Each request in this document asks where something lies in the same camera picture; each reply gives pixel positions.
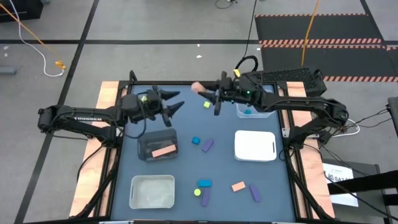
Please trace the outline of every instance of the white label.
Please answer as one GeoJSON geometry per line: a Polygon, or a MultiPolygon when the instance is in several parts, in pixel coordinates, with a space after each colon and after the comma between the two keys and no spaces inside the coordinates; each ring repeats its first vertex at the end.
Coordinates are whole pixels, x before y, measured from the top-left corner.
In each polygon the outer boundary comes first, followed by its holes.
{"type": "MultiPolygon", "coordinates": [[[[350,180],[354,178],[353,170],[347,167],[324,163],[323,169],[325,170],[326,176],[334,182],[350,180]]],[[[332,203],[358,207],[358,200],[350,194],[331,195],[330,198],[332,203]]]]}

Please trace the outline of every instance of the purple block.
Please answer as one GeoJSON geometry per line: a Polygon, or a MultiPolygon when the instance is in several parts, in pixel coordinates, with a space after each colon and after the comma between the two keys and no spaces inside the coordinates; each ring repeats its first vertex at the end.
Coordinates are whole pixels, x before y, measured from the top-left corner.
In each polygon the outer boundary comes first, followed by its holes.
{"type": "Polygon", "coordinates": [[[250,188],[251,194],[253,195],[254,201],[255,202],[260,202],[261,201],[261,197],[260,197],[259,189],[257,189],[257,187],[252,185],[252,184],[249,185],[249,188],[250,188]]]}
{"type": "Polygon", "coordinates": [[[214,143],[214,140],[212,140],[212,139],[207,140],[207,141],[205,142],[205,145],[203,146],[202,151],[203,151],[203,152],[209,151],[209,149],[210,149],[210,147],[213,145],[213,143],[214,143]]]}
{"type": "Polygon", "coordinates": [[[203,207],[206,207],[209,204],[209,201],[210,201],[210,188],[206,188],[201,198],[201,205],[203,207]]]}

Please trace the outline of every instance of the yellow connector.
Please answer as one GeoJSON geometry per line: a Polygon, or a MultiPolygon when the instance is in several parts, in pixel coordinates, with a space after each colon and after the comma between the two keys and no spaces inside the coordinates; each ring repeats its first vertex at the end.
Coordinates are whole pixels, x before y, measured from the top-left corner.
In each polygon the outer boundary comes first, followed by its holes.
{"type": "Polygon", "coordinates": [[[55,64],[60,67],[62,70],[65,70],[67,67],[64,66],[62,61],[56,61],[55,64]]]}
{"type": "Polygon", "coordinates": [[[234,69],[234,73],[235,73],[235,76],[236,76],[236,77],[238,77],[238,78],[241,77],[241,73],[239,72],[238,69],[234,69]]]}

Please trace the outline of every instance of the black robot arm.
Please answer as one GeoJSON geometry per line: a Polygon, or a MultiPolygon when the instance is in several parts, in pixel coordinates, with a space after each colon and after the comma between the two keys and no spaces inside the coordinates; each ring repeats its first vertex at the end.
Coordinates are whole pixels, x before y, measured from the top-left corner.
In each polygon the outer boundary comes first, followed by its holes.
{"type": "Polygon", "coordinates": [[[106,109],[74,108],[70,106],[55,105],[39,109],[39,122],[37,126],[46,134],[58,130],[71,131],[95,137],[106,147],[115,147],[117,144],[116,129],[121,129],[127,121],[137,123],[143,119],[155,120],[155,115],[161,114],[166,126],[171,126],[170,118],[184,104],[179,102],[172,106],[164,106],[163,100],[177,96],[179,91],[163,91],[153,86],[151,90],[139,93],[144,95],[129,94],[122,97],[116,106],[106,109]],[[88,124],[87,121],[100,121],[109,126],[99,128],[88,124]]]}
{"type": "Polygon", "coordinates": [[[303,148],[304,140],[311,134],[331,127],[340,128],[348,119],[346,106],[333,99],[322,97],[289,97],[267,93],[262,86],[252,81],[247,75],[239,75],[234,80],[221,74],[221,79],[203,86],[212,92],[199,92],[215,105],[215,115],[221,111],[221,103],[243,103],[253,106],[258,112],[274,110],[312,111],[318,115],[302,127],[291,127],[287,137],[288,147],[303,148]]]}

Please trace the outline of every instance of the black floor mat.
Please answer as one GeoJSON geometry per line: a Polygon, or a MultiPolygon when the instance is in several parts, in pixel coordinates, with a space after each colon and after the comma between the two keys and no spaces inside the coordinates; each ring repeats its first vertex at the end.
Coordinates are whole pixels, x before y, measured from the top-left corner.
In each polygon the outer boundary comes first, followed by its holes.
{"type": "MultiPolygon", "coordinates": [[[[309,14],[257,15],[259,40],[272,40],[262,44],[302,44],[310,20],[309,14]]],[[[313,21],[308,43],[377,44],[381,38],[365,14],[319,14],[313,21]]]]}
{"type": "MultiPolygon", "coordinates": [[[[272,45],[262,47],[261,53],[265,71],[295,69],[301,64],[302,45],[272,45]]],[[[319,68],[324,81],[398,81],[387,51],[380,45],[309,45],[304,66],[319,68]]]]}
{"type": "Polygon", "coordinates": [[[390,57],[390,61],[398,73],[398,47],[387,47],[387,54],[390,57]]]}

